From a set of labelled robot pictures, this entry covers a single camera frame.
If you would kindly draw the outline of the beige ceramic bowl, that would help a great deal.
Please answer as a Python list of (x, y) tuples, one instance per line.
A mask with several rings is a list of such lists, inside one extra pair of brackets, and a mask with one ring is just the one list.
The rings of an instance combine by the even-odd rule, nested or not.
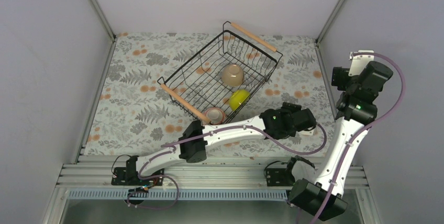
[(221, 73), (222, 82), (231, 87), (240, 86), (243, 83), (244, 71), (237, 64), (229, 64), (225, 66)]

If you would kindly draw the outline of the black wire dish rack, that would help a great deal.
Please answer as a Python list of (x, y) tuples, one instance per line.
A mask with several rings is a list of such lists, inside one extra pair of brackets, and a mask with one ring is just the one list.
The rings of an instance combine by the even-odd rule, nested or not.
[(211, 123), (209, 110), (219, 109), (226, 124), (269, 81), (282, 56), (277, 47), (226, 21), (221, 33), (158, 83), (192, 119)]

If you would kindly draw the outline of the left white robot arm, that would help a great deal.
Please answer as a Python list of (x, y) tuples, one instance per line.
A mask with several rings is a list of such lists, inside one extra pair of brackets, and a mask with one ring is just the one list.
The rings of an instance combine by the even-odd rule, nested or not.
[(121, 181), (140, 185), (151, 180), (154, 173), (173, 164), (199, 163), (207, 158), (207, 151), (218, 146), (269, 139), (278, 143), (294, 137), (297, 132), (309, 131), (317, 122), (309, 109), (284, 102), (278, 109), (267, 109), (252, 118), (223, 125), (202, 125), (193, 121), (176, 142), (162, 145), (162, 149), (147, 156), (132, 156), (127, 160)]

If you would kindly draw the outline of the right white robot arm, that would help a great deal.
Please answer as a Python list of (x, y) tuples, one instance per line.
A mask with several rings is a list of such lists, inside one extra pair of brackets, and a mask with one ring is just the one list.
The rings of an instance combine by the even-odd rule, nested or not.
[(365, 127), (376, 120), (373, 102), (392, 76), (389, 67), (376, 61), (360, 69), (333, 69), (331, 84), (342, 92), (336, 103), (334, 137), (319, 168), (298, 155), (290, 159), (283, 173), (285, 182), (293, 186), (290, 204), (321, 221), (345, 212), (348, 204), (342, 196), (351, 161), (368, 133)]

